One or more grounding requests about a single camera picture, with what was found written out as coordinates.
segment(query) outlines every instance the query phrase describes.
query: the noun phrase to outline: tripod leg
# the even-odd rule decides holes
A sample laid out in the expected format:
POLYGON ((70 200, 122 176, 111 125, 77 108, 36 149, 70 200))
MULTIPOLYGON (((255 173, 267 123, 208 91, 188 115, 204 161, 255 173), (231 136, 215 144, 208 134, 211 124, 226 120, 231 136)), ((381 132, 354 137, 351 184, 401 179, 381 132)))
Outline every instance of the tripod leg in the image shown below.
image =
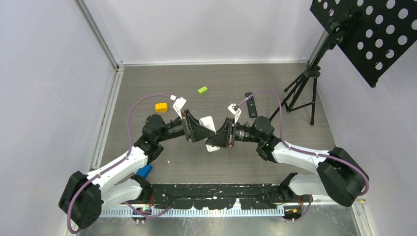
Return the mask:
POLYGON ((314 111, 316 109, 316 90, 317 90, 317 77, 313 79, 313 101, 311 104, 311 121, 310 125, 314 125, 314 111))
POLYGON ((284 89, 284 92, 288 92, 288 90, 291 88, 291 86, 293 86, 295 83, 297 83, 298 82, 298 80, 301 78, 303 76, 303 74, 300 74, 294 81, 292 81, 291 83, 290 83, 290 85, 288 85, 288 87, 286 87, 285 89, 284 89))
MULTIPOLYGON (((301 82, 302 82, 302 80, 303 80, 303 78, 304 78, 304 75, 303 74, 301 74, 301 75, 299 75, 291 84, 294 84, 294 83, 296 83, 296 85, 294 86, 294 88, 290 91, 290 93, 284 98, 284 100, 281 102, 281 107, 284 107, 284 105, 285 105, 285 107, 288 109, 288 106, 287 106, 287 101, 288 101, 288 99, 290 99, 290 97, 291 97, 291 95, 293 95, 293 93, 294 92, 296 92, 296 90, 297 90, 297 88, 300 86, 300 84, 301 84, 301 82)), ((275 116, 276 116, 276 114, 278 114, 278 112, 279 112, 279 106, 276 108, 276 110, 275 110, 275 112, 272 114, 272 116, 269 118, 269 120, 272 120, 275 116)))
POLYGON ((301 84, 300 84, 300 86, 299 86, 299 88, 298 88, 298 90, 297 90, 297 92, 296 92, 296 94, 295 94, 294 98, 292 99, 292 101, 291 101, 290 105, 288 106, 287 112, 290 112, 290 111, 291 111, 291 109, 293 108, 293 106, 294 106, 294 104, 296 103, 296 101, 297 101, 298 97, 300 96, 300 94, 301 94, 302 90, 304 89, 305 85, 307 84, 308 79, 309 79, 309 78, 307 78, 307 77, 305 77, 305 76, 303 76, 303 77, 300 79, 301 84))

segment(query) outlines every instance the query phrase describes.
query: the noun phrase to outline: hole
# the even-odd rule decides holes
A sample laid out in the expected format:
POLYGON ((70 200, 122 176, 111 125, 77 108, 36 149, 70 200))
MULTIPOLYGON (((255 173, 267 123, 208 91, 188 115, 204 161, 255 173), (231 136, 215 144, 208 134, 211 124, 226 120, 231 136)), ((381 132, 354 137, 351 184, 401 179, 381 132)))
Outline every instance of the hole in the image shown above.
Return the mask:
POLYGON ((389 49, 389 50, 385 53, 385 56, 386 56, 388 59, 393 58, 393 57, 394 57, 394 50, 389 49))
POLYGON ((399 45, 404 45, 407 43, 407 37, 405 35, 402 35, 398 38, 398 44, 399 45))
POLYGON ((366 31, 366 33, 365 33, 365 35, 366 35, 366 37, 367 38, 370 38, 370 37, 372 37, 372 34, 373 34, 374 32, 371 30, 371 29, 368 29, 367 31, 366 31))
POLYGON ((357 43, 357 48, 359 50, 362 50, 363 49, 363 43, 362 42, 357 43))
POLYGON ((382 39, 377 39, 377 41, 375 41, 375 47, 377 48, 382 47, 383 44, 384 42, 382 41, 382 39))
POLYGON ((379 25, 380 23, 382 23, 383 20, 384 20, 384 17, 382 15, 379 15, 375 18, 375 23, 379 25))
POLYGON ((387 8, 391 9, 395 6, 395 0, 388 0, 387 1, 387 8))
POLYGON ((381 70, 381 69, 382 69, 382 63, 381 63, 381 62, 377 62, 377 63, 375 64, 375 69, 377 69, 377 70, 381 70))
POLYGON ((408 16, 408 10, 407 10, 407 9, 405 9, 405 8, 401 9, 401 10, 400 10, 400 12, 398 13, 398 17, 399 17, 400 19, 404 19, 404 18, 406 18, 407 16, 408 16))
POLYGON ((367 52, 366 53, 366 59, 368 59, 368 60, 371 60, 373 56, 374 56, 374 54, 372 52, 367 52))
POLYGON ((389 25, 389 26, 387 26, 386 32, 387 32, 387 34, 392 34, 392 33, 394 33, 394 30, 395 30, 395 27, 393 25, 389 25))
POLYGON ((370 15, 370 14, 372 14, 373 11, 374 11, 374 8, 372 6, 369 6, 369 7, 366 8, 365 12, 366 12, 367 15, 370 15))

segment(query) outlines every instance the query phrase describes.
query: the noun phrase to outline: metal frame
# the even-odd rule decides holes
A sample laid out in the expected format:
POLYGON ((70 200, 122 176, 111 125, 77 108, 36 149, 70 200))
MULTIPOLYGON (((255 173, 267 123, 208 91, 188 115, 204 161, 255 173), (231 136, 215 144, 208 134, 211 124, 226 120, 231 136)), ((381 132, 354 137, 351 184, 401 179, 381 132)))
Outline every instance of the metal frame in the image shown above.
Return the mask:
POLYGON ((113 118, 113 112, 115 110, 117 97, 120 90, 121 80, 123 78, 124 66, 122 65, 113 78, 112 85, 109 90, 109 95, 104 109, 103 119, 101 121, 100 130, 98 132, 94 152, 91 158, 90 170, 98 169, 101 165, 101 159, 103 158, 104 147, 106 146, 107 136, 109 134, 110 124, 113 118))
MULTIPOLYGON (((338 203, 333 201, 328 196, 313 195, 313 198, 314 198, 314 202, 311 203, 312 206, 339 205, 338 203)), ((362 208, 364 206, 363 202, 364 202, 363 200, 357 200, 352 205, 352 210, 355 213, 355 217, 357 219, 358 226, 359 226, 361 234, 363 236, 372 236, 372 234, 367 234, 368 231, 370 232, 370 227, 369 227, 368 222, 366 221, 365 210, 362 208)), ((308 203, 306 203, 306 202, 303 203, 304 207, 306 207, 307 205, 308 205, 308 203)), ((132 206, 134 206, 134 207, 148 207, 149 205, 148 204, 132 204, 132 206)), ((284 203, 282 205, 278 205, 278 207, 293 207, 293 206, 299 206, 299 203, 284 203)), ((240 203, 239 203, 239 201, 237 201, 234 204, 233 209, 236 210, 239 207, 240 207, 240 203)), ((170 217, 185 217, 183 215, 184 212, 187 212, 187 211, 192 212, 193 209, 182 209, 182 210, 179 210, 179 211, 182 211, 181 214, 171 214, 170 217)), ((132 214, 133 214, 133 211, 130 207, 128 207, 127 205, 121 204, 121 205, 117 205, 115 207, 109 208, 105 212, 102 212, 100 217, 130 217, 132 214)), ((234 217, 234 216, 239 217, 240 215, 230 215, 230 217, 234 217)), ((199 212, 196 212, 196 215, 191 214, 191 215, 189 215, 189 217, 200 217, 200 215, 199 215, 199 212)))
POLYGON ((120 63, 122 63, 121 60, 117 60, 115 58, 115 54, 117 54, 117 52, 113 52, 114 50, 110 50, 109 48, 109 39, 106 40, 103 37, 102 31, 104 31, 103 27, 104 24, 102 24, 101 29, 102 31, 100 31, 100 28, 97 25, 96 19, 98 18, 98 15, 96 14, 96 17, 93 17, 90 9, 92 9, 92 2, 89 3, 89 7, 87 7, 87 4, 84 0, 74 0, 74 2, 77 4, 81 14, 84 16, 88 26, 90 27, 92 33, 94 34, 94 37, 97 39, 98 44, 100 44, 100 47, 103 49, 104 53, 107 56, 107 59, 109 59, 110 64, 112 64, 113 68, 115 70, 118 69, 120 63))
POLYGON ((355 219, 357 226, 359 227, 360 234, 362 236, 373 236, 375 235, 371 229, 371 226, 368 221, 368 216, 365 210, 365 203, 355 203, 352 205, 353 213, 355 214, 355 219))
POLYGON ((319 53, 320 48, 323 46, 325 39, 327 38, 328 33, 327 31, 324 29, 322 32, 322 35, 320 35, 319 41, 317 41, 316 46, 314 47, 313 53, 310 56, 310 59, 308 60, 308 64, 311 65, 314 61, 314 59, 316 59, 317 54, 319 53))
POLYGON ((173 62, 152 64, 125 64, 124 66, 155 66, 155 65, 223 65, 223 64, 287 64, 307 63, 307 60, 260 60, 260 61, 208 61, 208 62, 173 62))
MULTIPOLYGON (((133 205, 134 207, 149 207, 148 205, 133 205)), ((156 215, 162 212, 164 209, 156 209, 152 207, 152 215, 156 215)), ((160 217, 190 217, 189 212, 195 212, 195 216, 197 217, 242 217, 242 216, 284 216, 284 206, 279 205, 276 209, 251 209, 251 210, 242 210, 240 209, 239 204, 235 204, 230 209, 219 209, 219 210, 195 210, 195 209, 170 209, 167 213, 161 215, 160 217)), ((112 207, 107 209, 106 211, 102 212, 100 217, 132 217, 134 216, 133 210, 126 206, 126 205, 119 205, 116 207, 112 207)))

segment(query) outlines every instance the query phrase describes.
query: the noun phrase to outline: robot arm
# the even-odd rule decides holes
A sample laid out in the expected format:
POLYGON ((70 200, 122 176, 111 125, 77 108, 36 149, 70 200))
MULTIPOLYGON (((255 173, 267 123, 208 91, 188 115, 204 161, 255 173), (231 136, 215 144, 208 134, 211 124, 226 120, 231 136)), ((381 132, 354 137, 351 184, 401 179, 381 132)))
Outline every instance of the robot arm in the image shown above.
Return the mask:
POLYGON ((151 195, 151 185, 145 179, 134 175, 123 183, 117 183, 154 161, 164 149, 159 142, 184 135, 188 141, 197 142, 213 134, 214 131, 201 126, 188 110, 181 113, 181 118, 172 120, 168 124, 160 115, 150 115, 143 127, 142 136, 133 145, 129 156, 126 156, 126 152, 97 170, 85 175, 77 171, 71 175, 61 196, 59 207, 68 213, 75 193, 97 175, 99 177, 82 190, 72 208, 71 219, 80 229, 90 226, 102 211, 122 202, 136 199, 145 202, 151 195))
POLYGON ((75 172, 68 180, 59 207, 68 213, 70 202, 75 193, 80 191, 87 181, 96 176, 99 177, 81 191, 72 208, 70 217, 81 229, 90 226, 102 211, 122 202, 129 200, 147 202, 152 194, 152 187, 142 177, 134 175, 123 183, 117 183, 130 173, 135 173, 139 168, 154 161, 164 149, 159 142, 180 136, 185 136, 186 140, 190 142, 204 139, 208 151, 231 148, 235 141, 257 143, 256 151, 264 160, 298 166, 313 173, 312 175, 289 174, 279 186, 276 186, 277 190, 271 192, 272 195, 279 196, 280 201, 293 201, 302 195, 313 194, 328 195, 346 207, 352 205, 365 186, 363 177, 347 165, 319 156, 320 154, 331 155, 360 169, 345 150, 338 147, 331 151, 312 150, 284 143, 274 136, 274 128, 268 118, 258 117, 252 126, 249 126, 248 123, 241 125, 236 122, 240 115, 240 109, 236 111, 235 108, 235 104, 229 107, 235 118, 226 118, 217 132, 215 132, 211 117, 198 121, 188 110, 181 112, 178 107, 176 109, 175 104, 174 109, 180 117, 167 124, 159 115, 149 116, 143 127, 142 136, 134 143, 130 155, 126 157, 127 153, 124 153, 106 166, 85 175, 79 171, 75 172), (112 168, 105 174, 100 174, 109 167, 112 168))
POLYGON ((291 173, 280 184, 282 196, 286 200, 305 194, 325 195, 342 206, 352 205, 365 187, 365 180, 349 166, 321 156, 329 155, 334 159, 345 161, 364 173, 344 149, 335 147, 328 151, 298 147, 287 142, 283 143, 273 133, 274 128, 266 117, 256 118, 251 127, 248 123, 240 125, 235 123, 234 119, 227 118, 217 133, 206 140, 206 145, 231 148, 235 141, 258 143, 256 151, 264 160, 294 165, 313 173, 313 175, 291 173))

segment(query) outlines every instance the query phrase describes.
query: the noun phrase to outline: floor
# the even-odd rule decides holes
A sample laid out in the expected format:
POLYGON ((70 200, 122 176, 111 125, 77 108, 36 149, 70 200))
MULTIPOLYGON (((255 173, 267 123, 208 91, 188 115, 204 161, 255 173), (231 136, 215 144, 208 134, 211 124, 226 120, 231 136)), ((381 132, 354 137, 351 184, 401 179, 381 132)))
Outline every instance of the floor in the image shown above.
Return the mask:
MULTIPOLYGON (((284 88, 303 70, 305 64, 219 64, 219 65, 169 65, 128 66, 120 86, 102 165, 124 153, 129 146, 126 117, 130 107, 139 99, 156 93, 174 94, 187 99, 184 109, 195 118, 212 116, 216 128, 232 114, 227 107, 239 103, 245 92, 272 89, 282 99, 284 88), (197 90, 203 86, 208 92, 202 96, 197 90)), ((311 101, 312 81, 309 81, 297 104, 311 101)), ((154 114, 159 102, 172 102, 165 98, 151 98, 140 104, 131 119, 133 140, 141 135, 145 119, 154 114)), ((277 101, 268 93, 255 97, 259 116, 269 117, 277 101)), ((247 108, 242 106, 240 123, 250 124, 247 108)), ((334 141, 328 127, 319 96, 316 101, 315 125, 310 126, 311 106, 283 113, 285 140, 314 149, 332 149, 334 141)), ((171 108, 162 114, 166 122, 177 114, 171 108)), ((275 135, 279 136, 279 116, 273 121, 275 135)), ((162 143, 164 151, 152 162, 148 176, 151 183, 280 183, 291 172, 308 173, 286 164, 262 160, 256 153, 256 144, 236 143, 233 148, 207 152, 203 142, 190 143, 184 137, 162 143)))

